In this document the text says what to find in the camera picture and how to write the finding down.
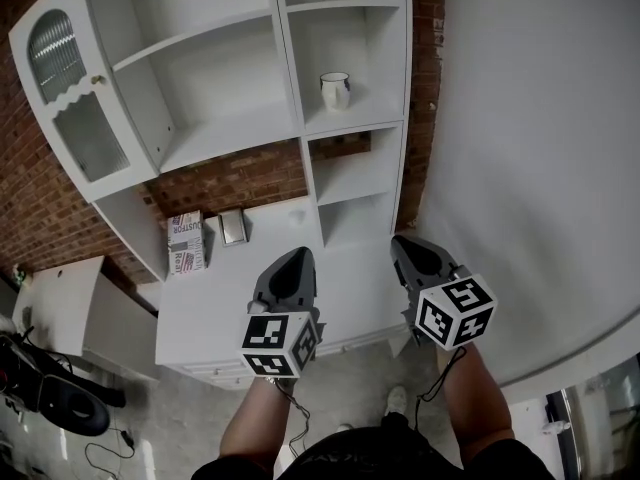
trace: white cabinet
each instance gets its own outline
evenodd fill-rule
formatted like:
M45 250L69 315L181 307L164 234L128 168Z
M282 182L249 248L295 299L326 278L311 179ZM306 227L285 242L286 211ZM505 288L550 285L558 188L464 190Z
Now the white cabinet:
M52 149L133 254L166 278L165 232L135 190L160 173L300 138L324 247L391 236L408 124L411 0L39 0L11 31ZM347 72L328 111L320 76ZM309 144L368 131L371 151Z
M87 200L156 176L104 61L87 0L38 0L9 37L38 123Z
M159 378L157 320L100 273L104 257L36 272L20 289L13 320L31 308L31 341L113 373Z

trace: white desk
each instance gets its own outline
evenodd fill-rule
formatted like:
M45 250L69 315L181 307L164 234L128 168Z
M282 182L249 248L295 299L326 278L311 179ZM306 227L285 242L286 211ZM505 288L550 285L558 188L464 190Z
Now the white desk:
M301 225L289 214L306 212ZM248 370L237 355L258 276L278 257L300 246L314 254L320 322L326 323L318 355L387 339L408 339L401 311L407 295L391 257L390 239L337 249L317 243L319 233L307 198L247 210L250 241L222 247L217 219L209 266L202 272L170 276L162 288L156 361L228 389L244 388Z
M158 378L154 351L157 320L100 273L104 256L33 276L13 311L16 325L30 306L34 345L82 357L109 371L120 368Z

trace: white wall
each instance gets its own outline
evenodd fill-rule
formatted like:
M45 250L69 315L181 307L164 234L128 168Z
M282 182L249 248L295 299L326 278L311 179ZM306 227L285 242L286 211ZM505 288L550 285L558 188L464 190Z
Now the white wall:
M640 303L639 16L640 0L446 0L419 232L498 295L479 344L501 383Z

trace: black chair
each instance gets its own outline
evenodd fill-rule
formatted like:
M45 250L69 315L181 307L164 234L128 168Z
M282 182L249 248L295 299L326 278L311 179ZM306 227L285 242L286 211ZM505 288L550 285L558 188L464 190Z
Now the black chair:
M98 397L55 375L42 379L38 412L54 425L83 436L99 436L111 422L107 406Z

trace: concrete floor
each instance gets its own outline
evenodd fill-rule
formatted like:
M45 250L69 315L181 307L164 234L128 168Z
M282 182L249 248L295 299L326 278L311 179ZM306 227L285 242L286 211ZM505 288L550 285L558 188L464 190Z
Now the concrete floor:
M436 380L435 349L408 345L393 359L386 343L325 357L311 363L296 387L296 398L311 412L307 446L333 433L340 423L360 427L376 425L382 417L388 391L397 384L409 392L408 413L413 415L415 395ZM92 461L113 472L120 480L189 479L203 464L215 459L222 433L242 401L244 392L229 392L168 369L159 383L114 379L124 387L128 405L115 410L112 426L127 429L136 442L130 460L92 447ZM422 404L420 429L445 457L459 464L457 445L439 395ZM115 431L99 438L83 438L65 432L37 414L27 414L22 424L0 407L0 429L15 446L18 464L36 466L51 480L107 479L92 469L84 457L89 442L127 454ZM293 410L288 439L303 429L303 418Z

